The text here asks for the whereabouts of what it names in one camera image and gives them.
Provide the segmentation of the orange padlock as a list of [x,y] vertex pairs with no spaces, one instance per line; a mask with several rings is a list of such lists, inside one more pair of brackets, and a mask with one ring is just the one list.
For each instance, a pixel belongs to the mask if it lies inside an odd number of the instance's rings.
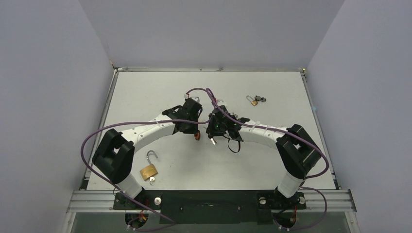
[[201,133],[200,133],[200,132],[197,132],[197,133],[194,135],[194,138],[195,138],[195,140],[199,141],[200,138],[201,138]]

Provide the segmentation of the small brass padlock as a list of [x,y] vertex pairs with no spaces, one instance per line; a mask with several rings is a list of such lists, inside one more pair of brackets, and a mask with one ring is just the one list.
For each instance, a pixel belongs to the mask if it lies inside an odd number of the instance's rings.
[[260,102],[266,102],[266,98],[265,97],[261,97],[261,96],[246,96],[246,99],[253,105],[256,106],[258,105]]

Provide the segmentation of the large brass padlock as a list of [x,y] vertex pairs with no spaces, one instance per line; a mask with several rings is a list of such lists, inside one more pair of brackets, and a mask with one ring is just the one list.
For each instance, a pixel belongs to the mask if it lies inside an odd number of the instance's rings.
[[149,180],[151,177],[158,174],[156,167],[150,160],[151,155],[153,155],[155,158],[158,158],[158,155],[156,154],[154,150],[149,150],[146,153],[146,160],[148,162],[148,165],[139,171],[144,181]]

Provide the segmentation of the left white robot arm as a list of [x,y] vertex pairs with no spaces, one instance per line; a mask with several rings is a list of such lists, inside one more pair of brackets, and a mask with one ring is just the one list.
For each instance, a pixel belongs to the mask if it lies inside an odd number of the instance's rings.
[[175,133],[197,134],[202,105],[189,98],[183,105],[163,111],[146,124],[123,131],[110,129],[104,134],[92,163],[109,181],[127,194],[126,203],[134,209],[144,205],[144,188],[131,174],[135,152]]

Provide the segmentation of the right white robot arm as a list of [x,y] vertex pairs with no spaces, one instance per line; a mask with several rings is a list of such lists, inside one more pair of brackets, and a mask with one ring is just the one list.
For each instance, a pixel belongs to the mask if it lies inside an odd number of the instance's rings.
[[270,126],[244,117],[232,121],[230,116],[214,109],[209,114],[207,136],[209,139],[223,136],[239,143],[253,142],[276,149],[286,172],[275,189],[274,201],[280,207],[287,207],[293,202],[293,196],[308,178],[311,169],[321,159],[319,148],[300,125],[270,131]]

